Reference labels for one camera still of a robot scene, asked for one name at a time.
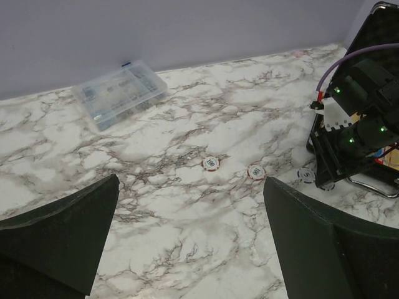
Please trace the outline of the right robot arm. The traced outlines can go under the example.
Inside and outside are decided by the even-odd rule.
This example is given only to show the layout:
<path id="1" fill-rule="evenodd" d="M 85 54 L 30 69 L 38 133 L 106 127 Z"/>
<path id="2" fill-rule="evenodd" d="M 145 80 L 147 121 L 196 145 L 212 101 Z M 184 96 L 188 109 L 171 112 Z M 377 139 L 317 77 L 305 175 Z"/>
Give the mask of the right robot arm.
<path id="1" fill-rule="evenodd" d="M 331 81 L 327 96 L 348 117 L 361 117 L 310 134 L 317 187 L 370 169 L 380 149 L 398 142 L 398 77 L 373 60 L 362 60 Z"/>

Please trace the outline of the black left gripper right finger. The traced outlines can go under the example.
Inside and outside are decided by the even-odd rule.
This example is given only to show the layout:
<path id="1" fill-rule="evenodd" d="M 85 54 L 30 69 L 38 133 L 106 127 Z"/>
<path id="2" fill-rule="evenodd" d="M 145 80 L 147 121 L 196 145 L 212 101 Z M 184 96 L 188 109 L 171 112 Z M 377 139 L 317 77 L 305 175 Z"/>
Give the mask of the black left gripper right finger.
<path id="1" fill-rule="evenodd" d="M 273 177 L 263 196 L 289 298 L 398 298 L 398 229 Z"/>

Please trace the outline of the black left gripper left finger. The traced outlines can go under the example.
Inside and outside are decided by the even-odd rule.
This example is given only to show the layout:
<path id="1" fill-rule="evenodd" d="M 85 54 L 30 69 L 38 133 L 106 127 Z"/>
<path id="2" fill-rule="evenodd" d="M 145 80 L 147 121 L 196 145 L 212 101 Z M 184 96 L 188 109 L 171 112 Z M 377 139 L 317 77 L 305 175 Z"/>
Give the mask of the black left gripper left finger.
<path id="1" fill-rule="evenodd" d="M 115 174 L 1 221 L 2 296 L 89 296 L 119 195 Z"/>

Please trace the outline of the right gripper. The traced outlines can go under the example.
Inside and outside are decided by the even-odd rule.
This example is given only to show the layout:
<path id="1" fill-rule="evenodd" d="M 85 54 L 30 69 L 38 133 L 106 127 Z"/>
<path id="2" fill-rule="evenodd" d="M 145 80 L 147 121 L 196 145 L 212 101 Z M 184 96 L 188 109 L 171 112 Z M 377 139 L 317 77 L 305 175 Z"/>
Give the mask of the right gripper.
<path id="1" fill-rule="evenodd" d="M 376 152 L 398 142 L 398 77 L 364 59 L 332 80 L 327 96 L 348 116 L 361 118 L 347 128 L 311 133 L 321 187 L 368 170 Z"/>

